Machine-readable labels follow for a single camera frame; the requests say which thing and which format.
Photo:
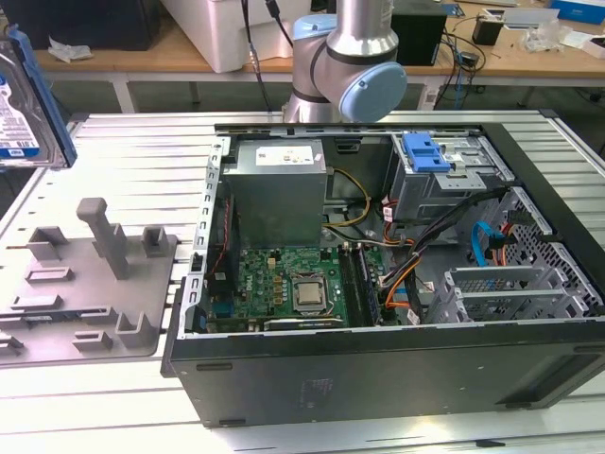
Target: gray plastic holder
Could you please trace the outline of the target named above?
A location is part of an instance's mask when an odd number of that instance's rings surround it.
[[[77,214],[95,239],[36,229],[33,259],[8,307],[0,307],[0,366],[152,355],[158,345],[177,238],[148,226],[124,236],[103,199]]]

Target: table leg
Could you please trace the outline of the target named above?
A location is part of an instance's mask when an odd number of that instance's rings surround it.
[[[199,87],[197,82],[189,82],[189,92],[193,98],[193,103],[199,104],[201,99],[199,98]]]
[[[115,77],[112,78],[113,89],[117,97],[117,102],[120,103],[122,114],[136,114],[138,111],[136,100],[130,92],[128,78]]]
[[[531,96],[533,92],[536,90],[536,87],[528,87],[526,93],[523,95],[520,101],[517,102],[517,106],[519,107],[527,107],[529,101],[531,100]]]
[[[423,90],[420,94],[420,100],[418,101],[419,111],[433,111],[435,110],[435,101],[439,96],[441,89],[440,80],[427,80],[424,83]]]

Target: blue hard drive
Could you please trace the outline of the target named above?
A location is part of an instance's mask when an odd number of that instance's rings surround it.
[[[77,154],[29,39],[0,39],[0,167],[71,167]]]

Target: blue drive bay latch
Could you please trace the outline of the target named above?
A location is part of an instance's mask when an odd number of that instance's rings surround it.
[[[449,172],[452,167],[443,160],[441,147],[426,132],[404,134],[404,149],[415,172]]]

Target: hard drive label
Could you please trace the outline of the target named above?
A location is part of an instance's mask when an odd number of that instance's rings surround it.
[[[9,104],[12,91],[7,83],[0,86],[0,156],[24,158],[36,156],[40,145],[25,116]]]

